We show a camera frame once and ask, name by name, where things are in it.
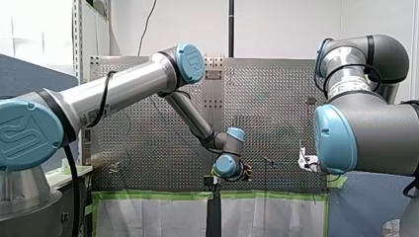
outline perforated metal panel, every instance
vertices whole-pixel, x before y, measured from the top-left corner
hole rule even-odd
[[[132,67],[146,58],[92,57],[91,78]],[[312,85],[313,60],[217,58],[203,83],[182,88],[216,130],[246,131],[243,158],[253,166],[251,182],[224,183],[224,190],[325,192],[324,177],[297,165],[301,142],[314,154],[313,111],[322,95]],[[216,73],[222,71],[220,78]],[[308,97],[316,105],[306,103]],[[105,118],[94,131],[98,151],[95,190],[200,191],[211,159],[188,127],[158,97],[147,98]],[[264,158],[275,161],[275,166]]]
[[[224,124],[246,131],[242,157],[253,167],[251,182],[224,184],[224,190],[325,191],[324,177],[297,164],[300,142],[306,154],[315,153],[315,105],[306,100],[314,97],[319,105],[323,99],[312,83],[313,65],[313,60],[224,60]]]
[[[139,57],[91,59],[92,79],[147,60]],[[187,86],[183,90],[191,94],[200,110],[201,85]],[[97,161],[92,162],[102,163],[95,170],[95,190],[202,189],[201,146],[163,99],[152,96],[138,102],[103,119],[95,131],[99,153],[95,155]]]

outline wire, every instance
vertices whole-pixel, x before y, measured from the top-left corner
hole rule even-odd
[[[340,178],[341,178],[341,175],[338,175],[338,177],[336,179],[333,179],[331,181],[327,181],[327,183],[335,182],[335,181],[339,180]]]
[[[188,98],[189,98],[189,100],[192,100],[192,98],[191,98],[191,94],[189,94],[189,93],[188,93],[188,92],[186,92],[186,91],[175,90],[174,92],[179,92],[179,93],[182,93],[182,94],[184,94],[186,97],[188,97]]]
[[[339,71],[339,70],[342,70],[342,69],[344,69],[344,68],[346,68],[346,67],[353,67],[353,66],[363,66],[363,67],[367,67],[367,68],[369,68],[369,69],[371,69],[373,72],[374,72],[374,74],[376,75],[376,79],[377,79],[377,85],[376,85],[376,87],[373,89],[373,92],[376,92],[378,89],[379,89],[379,87],[381,86],[381,81],[382,81],[382,79],[381,79],[381,74],[379,74],[379,71],[375,68],[375,67],[373,67],[373,66],[371,66],[371,65],[368,65],[368,64],[365,64],[365,63],[349,63],[349,64],[345,64],[345,65],[340,65],[340,66],[338,66],[338,67],[336,67],[335,69],[333,69],[328,75],[327,75],[327,77],[326,77],[326,79],[324,79],[324,82],[323,82],[323,90],[322,90],[322,92],[324,93],[324,96],[326,97],[326,99],[328,99],[328,96],[327,96],[327,90],[326,90],[326,86],[327,86],[327,82],[329,81],[329,79],[332,77],[332,75],[333,74],[335,74],[337,71]]]
[[[163,113],[160,111],[160,109],[158,109],[157,104],[154,102],[152,97],[149,97],[151,103],[153,104],[154,109],[156,109],[157,113],[159,113],[160,117],[163,119],[164,122],[168,123],[168,121],[166,120],[166,117],[163,115]],[[183,135],[181,135],[179,133],[179,131],[174,127],[174,126],[170,126],[172,127],[172,130],[176,133],[176,135],[181,138],[181,140],[187,145],[189,146],[192,150],[194,150],[195,154],[197,155],[197,157],[201,157],[200,153],[193,148],[193,145],[191,145],[184,137]],[[213,163],[213,161],[211,159],[205,159],[211,163]]]
[[[105,88],[104,88],[104,92],[102,94],[102,100],[101,100],[101,105],[99,107],[99,112],[96,115],[95,120],[92,123],[90,123],[87,127],[94,127],[102,119],[102,116],[104,115],[104,112],[105,112],[106,100],[108,98],[109,81],[112,79],[112,77],[114,76],[115,73],[117,73],[117,72],[116,71],[109,71],[108,72],[108,74],[106,76],[106,79],[105,79]]]
[[[79,234],[79,225],[80,225],[80,187],[78,182],[77,168],[76,163],[74,162],[73,153],[69,145],[64,147],[65,156],[68,160],[68,165],[70,166],[71,172],[71,183],[73,185],[73,231],[72,236],[77,237]]]
[[[323,89],[321,89],[321,87],[320,87],[320,85],[318,84],[318,81],[317,81],[317,73],[318,74],[320,74],[320,57],[321,57],[321,54],[322,54],[322,52],[323,52],[323,48],[324,48],[324,46],[328,43],[328,42],[330,42],[330,41],[332,41],[333,39],[332,38],[326,38],[326,39],[324,39],[323,40],[323,42],[320,44],[320,47],[319,47],[319,49],[317,50],[317,57],[316,57],[316,60],[315,60],[315,66],[314,66],[314,73],[313,73],[313,80],[314,80],[314,85],[315,85],[315,87],[318,89],[318,90],[320,90],[321,92],[323,92]]]
[[[0,100],[7,100],[12,98],[15,98],[15,96],[0,96]]]
[[[150,13],[148,13],[147,20],[145,21],[144,32],[142,33],[141,39],[139,40],[139,47],[138,47],[138,54],[137,54],[137,56],[139,56],[139,54],[141,53],[142,40],[144,40],[145,34],[147,33],[148,21],[150,20],[150,17],[151,17],[151,15],[154,12],[154,8],[156,7],[156,3],[157,3],[157,0],[154,0],[153,7],[151,8]]]

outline gray robot arm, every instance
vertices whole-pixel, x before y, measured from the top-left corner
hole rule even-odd
[[[408,72],[404,47],[396,39],[371,36],[331,40],[319,54],[316,73],[327,78],[328,95],[327,105],[315,112],[322,170],[416,176],[418,107],[392,105],[398,83]]]
[[[219,176],[234,180],[246,178],[248,173],[240,159],[243,130],[231,127],[227,132],[214,133],[189,98],[177,92],[184,85],[199,82],[204,72],[201,53],[194,45],[185,43],[156,52],[148,62],[109,74],[110,78],[104,77],[61,92],[45,89],[4,100],[0,112],[10,116],[0,118],[0,138],[4,138],[0,139],[0,148],[8,148],[10,152],[0,152],[0,167],[7,171],[34,168],[56,149],[74,141],[80,129],[101,119],[98,117],[107,117],[158,94],[180,115],[203,146],[219,153],[214,164]],[[100,115],[104,93],[106,103]],[[29,122],[16,128],[20,118],[28,118]]]

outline blue panel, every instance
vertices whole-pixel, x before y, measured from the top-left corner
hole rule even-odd
[[[0,169],[36,167],[61,147],[63,129],[48,108],[19,100],[0,101]]]
[[[194,84],[204,77],[205,64],[200,50],[191,43],[179,44],[176,49],[179,71],[186,84]]]
[[[238,127],[229,127],[227,130],[228,135],[244,142],[244,130]]]
[[[217,174],[226,178],[236,174],[239,169],[234,158],[227,154],[219,156],[213,168]]]
[[[315,111],[315,145],[320,165],[328,173],[341,175],[357,166],[358,149],[345,116],[334,106]]]
[[[381,227],[401,218],[409,198],[402,194],[413,178],[350,172],[342,190],[332,189],[329,237],[381,237]]]
[[[32,63],[0,54],[0,96],[20,96],[48,88],[62,91],[77,86],[77,78]],[[78,157],[78,142],[70,144],[74,158]],[[45,172],[61,166],[65,158],[61,149],[42,164]]]

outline metal stand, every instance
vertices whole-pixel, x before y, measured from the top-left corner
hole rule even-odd
[[[206,237],[221,237],[221,185],[214,176],[204,176],[204,185],[212,192],[212,199],[207,204]]]
[[[63,222],[68,220],[63,213],[62,194],[55,191],[50,201],[33,211],[13,213],[0,217],[0,230],[2,237],[27,236],[61,236]]]

